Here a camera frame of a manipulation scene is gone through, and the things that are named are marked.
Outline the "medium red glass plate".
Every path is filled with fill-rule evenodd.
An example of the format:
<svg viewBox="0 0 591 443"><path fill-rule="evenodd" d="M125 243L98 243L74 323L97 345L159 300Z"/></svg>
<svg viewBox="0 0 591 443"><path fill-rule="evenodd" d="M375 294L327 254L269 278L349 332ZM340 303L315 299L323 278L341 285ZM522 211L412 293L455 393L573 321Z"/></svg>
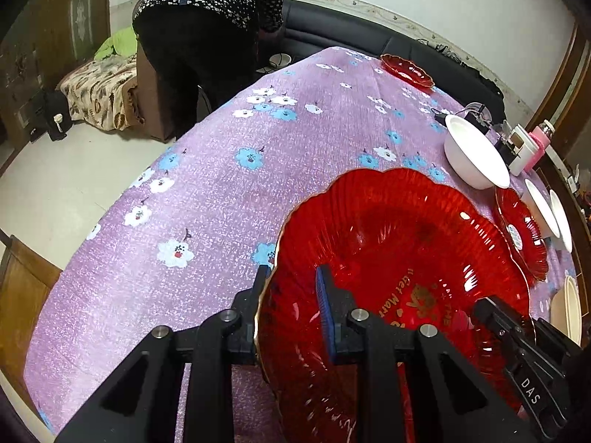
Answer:
<svg viewBox="0 0 591 443"><path fill-rule="evenodd" d="M512 188L496 188L494 194L494 220L528 285L545 280L549 271L547 249L531 211Z"/></svg>

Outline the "white paper bowl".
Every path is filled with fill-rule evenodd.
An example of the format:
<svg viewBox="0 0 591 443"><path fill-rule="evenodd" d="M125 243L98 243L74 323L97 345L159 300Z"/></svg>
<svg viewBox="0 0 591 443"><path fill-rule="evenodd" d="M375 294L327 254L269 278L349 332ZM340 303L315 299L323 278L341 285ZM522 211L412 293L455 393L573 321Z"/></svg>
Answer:
<svg viewBox="0 0 591 443"><path fill-rule="evenodd" d="M549 195L551 210L558 226L558 235L552 236L551 240L554 247L558 250L571 253L573 250L573 238L565 209L553 189L550 190Z"/></svg>
<svg viewBox="0 0 591 443"><path fill-rule="evenodd" d="M548 201L530 179L525 179L524 184L521 199L538 225L541 236L544 239L559 237L560 229Z"/></svg>

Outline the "large red glass plate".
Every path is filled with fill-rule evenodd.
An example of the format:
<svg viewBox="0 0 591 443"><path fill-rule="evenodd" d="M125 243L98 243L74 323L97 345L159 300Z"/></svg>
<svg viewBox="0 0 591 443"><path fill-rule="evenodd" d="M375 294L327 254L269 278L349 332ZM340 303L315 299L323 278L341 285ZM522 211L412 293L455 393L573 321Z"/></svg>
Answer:
<svg viewBox="0 0 591 443"><path fill-rule="evenodd" d="M315 271L405 329L436 326L513 410L499 342L473 313L497 296L529 325L530 292L501 231L460 191L423 173L356 169L301 203L280 232L257 312L257 348L290 442L356 438L356 371L329 359Z"/></svg>

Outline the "cream ribbed bowl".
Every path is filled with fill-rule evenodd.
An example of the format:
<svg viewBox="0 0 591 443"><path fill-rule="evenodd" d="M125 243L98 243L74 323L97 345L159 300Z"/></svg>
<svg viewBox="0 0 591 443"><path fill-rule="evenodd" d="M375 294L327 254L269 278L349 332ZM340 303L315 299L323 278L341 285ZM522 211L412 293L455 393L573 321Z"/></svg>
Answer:
<svg viewBox="0 0 591 443"><path fill-rule="evenodd" d="M550 322L577 345L582 341L582 310L576 280L567 275L551 301Z"/></svg>

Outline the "purple floral tablecloth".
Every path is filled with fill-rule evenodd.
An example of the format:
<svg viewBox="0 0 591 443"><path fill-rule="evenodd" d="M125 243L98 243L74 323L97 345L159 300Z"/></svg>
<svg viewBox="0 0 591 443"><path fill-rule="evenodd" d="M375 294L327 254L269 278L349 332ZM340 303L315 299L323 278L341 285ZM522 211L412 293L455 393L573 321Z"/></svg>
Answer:
<svg viewBox="0 0 591 443"><path fill-rule="evenodd" d="M47 426L60 432L155 326L190 328L228 307L273 264L290 212L346 171L413 168L489 215L491 196L444 154L434 114L458 109L332 47L195 125L96 223L43 306L24 380Z"/></svg>

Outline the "wooden chair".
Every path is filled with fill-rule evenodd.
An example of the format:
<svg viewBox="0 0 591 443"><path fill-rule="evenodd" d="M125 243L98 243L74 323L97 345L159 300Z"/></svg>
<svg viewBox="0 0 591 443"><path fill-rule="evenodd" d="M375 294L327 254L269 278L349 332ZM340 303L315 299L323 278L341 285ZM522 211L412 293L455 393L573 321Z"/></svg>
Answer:
<svg viewBox="0 0 591 443"><path fill-rule="evenodd" d="M61 269L14 235L1 234L1 370L27 407L35 410L24 381L26 355L41 310Z"/></svg>

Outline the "white plastic jar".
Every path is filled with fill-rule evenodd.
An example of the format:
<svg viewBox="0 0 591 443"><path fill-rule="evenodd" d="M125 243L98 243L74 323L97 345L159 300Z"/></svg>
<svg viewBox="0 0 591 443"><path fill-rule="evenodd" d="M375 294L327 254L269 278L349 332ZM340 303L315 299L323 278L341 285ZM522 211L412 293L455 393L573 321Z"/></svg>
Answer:
<svg viewBox="0 0 591 443"><path fill-rule="evenodd" d="M514 145L516 154L515 159L509 164L509 171L513 176L519 176L536 156L539 147L521 125L516 125L512 129L508 141Z"/></svg>

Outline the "pink thermos bottle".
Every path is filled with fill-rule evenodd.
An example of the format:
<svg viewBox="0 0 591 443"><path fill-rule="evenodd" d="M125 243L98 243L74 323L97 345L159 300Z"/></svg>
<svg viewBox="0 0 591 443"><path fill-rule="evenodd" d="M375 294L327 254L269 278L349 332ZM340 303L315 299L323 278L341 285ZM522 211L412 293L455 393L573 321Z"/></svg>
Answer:
<svg viewBox="0 0 591 443"><path fill-rule="evenodd" d="M537 149L524 168L525 171L531 171L545 154L546 149L551 144L554 132L554 125L549 120L545 119L529 133L530 137L535 142Z"/></svg>

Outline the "black bag on floor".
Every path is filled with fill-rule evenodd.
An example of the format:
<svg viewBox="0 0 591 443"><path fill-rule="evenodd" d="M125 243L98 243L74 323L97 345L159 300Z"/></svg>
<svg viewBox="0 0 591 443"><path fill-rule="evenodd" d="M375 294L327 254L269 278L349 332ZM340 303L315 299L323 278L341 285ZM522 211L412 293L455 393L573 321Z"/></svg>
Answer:
<svg viewBox="0 0 591 443"><path fill-rule="evenodd" d="M33 119L29 131L31 143L47 134L51 141L60 141L72 127L68 100L61 91L41 90L32 99Z"/></svg>

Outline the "small red plate far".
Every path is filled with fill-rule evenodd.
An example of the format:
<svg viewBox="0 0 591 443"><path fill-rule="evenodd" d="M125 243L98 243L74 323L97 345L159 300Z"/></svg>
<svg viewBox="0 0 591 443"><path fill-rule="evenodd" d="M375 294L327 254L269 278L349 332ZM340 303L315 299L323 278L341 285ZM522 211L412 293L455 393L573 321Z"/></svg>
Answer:
<svg viewBox="0 0 591 443"><path fill-rule="evenodd" d="M380 59L382 67L388 73L408 84L422 89L432 89L435 86L433 78L423 68L408 59L393 54L383 54Z"/></svg>

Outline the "green cloth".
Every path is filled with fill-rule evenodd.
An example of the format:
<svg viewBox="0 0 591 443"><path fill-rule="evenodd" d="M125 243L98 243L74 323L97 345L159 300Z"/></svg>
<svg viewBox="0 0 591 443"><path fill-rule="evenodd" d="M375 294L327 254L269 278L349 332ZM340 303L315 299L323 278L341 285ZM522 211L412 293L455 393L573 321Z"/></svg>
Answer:
<svg viewBox="0 0 591 443"><path fill-rule="evenodd" d="M97 49L94 60L101 61L112 55L128 58L137 52L137 37L131 26L109 36Z"/></svg>

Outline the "person in patterned jacket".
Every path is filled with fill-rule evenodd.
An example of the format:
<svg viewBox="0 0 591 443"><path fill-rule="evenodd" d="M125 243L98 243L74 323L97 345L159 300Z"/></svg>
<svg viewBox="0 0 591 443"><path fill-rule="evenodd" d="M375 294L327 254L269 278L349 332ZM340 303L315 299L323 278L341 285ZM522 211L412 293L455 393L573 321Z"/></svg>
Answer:
<svg viewBox="0 0 591 443"><path fill-rule="evenodd" d="M175 137L252 83L259 38L283 28L283 0L140 0L132 26L169 91Z"/></svg>

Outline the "wooden cabinet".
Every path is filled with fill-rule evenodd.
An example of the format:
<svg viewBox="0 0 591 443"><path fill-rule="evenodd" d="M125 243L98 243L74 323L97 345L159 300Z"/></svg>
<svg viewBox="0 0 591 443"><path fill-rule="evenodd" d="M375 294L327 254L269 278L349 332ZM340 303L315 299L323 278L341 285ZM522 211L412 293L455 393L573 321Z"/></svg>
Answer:
<svg viewBox="0 0 591 443"><path fill-rule="evenodd" d="M13 148L41 120L42 95L89 60L110 30L109 0L28 0L1 40L1 125Z"/></svg>

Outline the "black leather sofa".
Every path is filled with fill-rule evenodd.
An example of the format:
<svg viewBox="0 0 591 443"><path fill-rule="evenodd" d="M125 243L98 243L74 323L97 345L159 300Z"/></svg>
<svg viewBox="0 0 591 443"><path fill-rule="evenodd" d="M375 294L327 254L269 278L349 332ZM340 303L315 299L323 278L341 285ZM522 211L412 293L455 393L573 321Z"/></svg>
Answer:
<svg viewBox="0 0 591 443"><path fill-rule="evenodd" d="M398 55L426 70L435 86L457 102L480 102L490 110L494 122L506 119L504 95L497 84L462 62L445 45L432 46L369 20L296 0L283 1L283 20L280 40L259 43L261 64L279 53L290 55L294 62L301 61L332 46L376 58Z"/></svg>

